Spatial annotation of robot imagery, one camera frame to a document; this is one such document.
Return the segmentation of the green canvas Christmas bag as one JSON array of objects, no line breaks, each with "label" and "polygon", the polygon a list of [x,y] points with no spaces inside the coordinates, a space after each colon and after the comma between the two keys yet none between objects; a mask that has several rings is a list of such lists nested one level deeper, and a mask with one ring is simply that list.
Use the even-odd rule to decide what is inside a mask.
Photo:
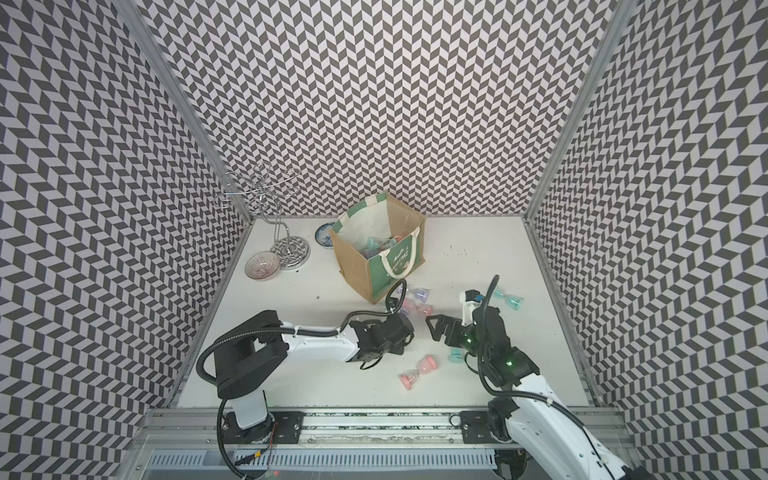
[{"label": "green canvas Christmas bag", "polygon": [[[380,301],[394,284],[424,262],[426,217],[383,191],[342,213],[331,232],[333,250],[347,284],[366,301]],[[371,258],[362,254],[369,237],[401,236],[394,247]]]}]

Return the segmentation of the pink hourglass front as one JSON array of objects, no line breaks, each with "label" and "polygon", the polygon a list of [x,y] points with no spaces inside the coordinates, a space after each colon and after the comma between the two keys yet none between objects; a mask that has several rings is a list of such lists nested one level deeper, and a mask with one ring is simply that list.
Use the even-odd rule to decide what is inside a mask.
[{"label": "pink hourglass front", "polygon": [[413,369],[401,373],[398,378],[403,387],[410,391],[422,376],[432,374],[437,369],[438,363],[436,359],[432,355],[426,355]]}]

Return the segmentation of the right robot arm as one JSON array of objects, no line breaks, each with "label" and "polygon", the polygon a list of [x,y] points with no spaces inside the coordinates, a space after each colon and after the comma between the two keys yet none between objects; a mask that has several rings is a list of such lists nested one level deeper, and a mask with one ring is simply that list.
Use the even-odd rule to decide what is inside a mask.
[{"label": "right robot arm", "polygon": [[652,479],[647,469],[629,465],[604,446],[561,403],[538,365],[512,345],[500,310],[490,305],[499,280],[494,276],[484,294],[464,292],[461,318],[426,318],[435,341],[476,359],[476,375],[492,396],[487,404],[492,436],[521,446],[552,479]]}]

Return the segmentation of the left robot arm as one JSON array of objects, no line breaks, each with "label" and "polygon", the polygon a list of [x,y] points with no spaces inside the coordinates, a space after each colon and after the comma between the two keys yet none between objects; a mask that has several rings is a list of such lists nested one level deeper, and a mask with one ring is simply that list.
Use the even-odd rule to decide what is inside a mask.
[{"label": "left robot arm", "polygon": [[286,360],[330,360],[358,364],[365,371],[386,355],[401,355],[414,338],[402,312],[407,282],[395,282],[385,310],[348,313],[337,327],[311,328],[281,321],[264,310],[221,335],[198,356],[199,378],[216,387],[220,399],[217,438],[263,442],[277,426],[263,384]]}]

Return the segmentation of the purple hourglass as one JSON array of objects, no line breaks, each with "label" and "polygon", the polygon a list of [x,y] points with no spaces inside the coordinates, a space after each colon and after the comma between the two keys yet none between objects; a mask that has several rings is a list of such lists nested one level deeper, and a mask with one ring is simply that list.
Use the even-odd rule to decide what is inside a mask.
[{"label": "purple hourglass", "polygon": [[430,291],[421,287],[407,287],[406,296],[412,298],[420,303],[426,303],[429,298]]}]

